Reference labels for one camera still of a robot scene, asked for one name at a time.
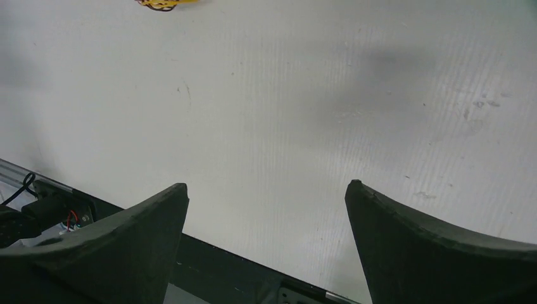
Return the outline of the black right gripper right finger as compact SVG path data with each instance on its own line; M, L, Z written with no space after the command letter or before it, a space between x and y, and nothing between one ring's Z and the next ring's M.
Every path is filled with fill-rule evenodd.
M349 183L344 197L374 303L535 303L536 245L481 234Z

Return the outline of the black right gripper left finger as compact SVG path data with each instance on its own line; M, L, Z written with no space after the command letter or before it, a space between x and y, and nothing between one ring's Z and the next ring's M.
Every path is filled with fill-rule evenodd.
M189 198L176 183L77 230L18 247L62 221L80 222L72 195L1 207L2 303L162 303Z

